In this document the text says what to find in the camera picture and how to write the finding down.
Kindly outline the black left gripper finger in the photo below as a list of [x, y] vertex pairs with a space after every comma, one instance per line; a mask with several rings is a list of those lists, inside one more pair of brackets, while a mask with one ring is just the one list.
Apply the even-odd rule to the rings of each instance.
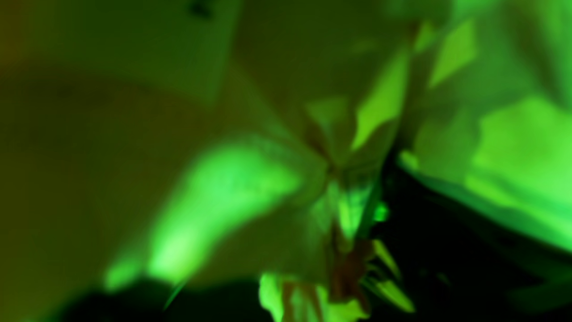
[[411, 322], [569, 322], [571, 255], [484, 218], [430, 188], [389, 153], [377, 200], [388, 218], [370, 228], [399, 273]]

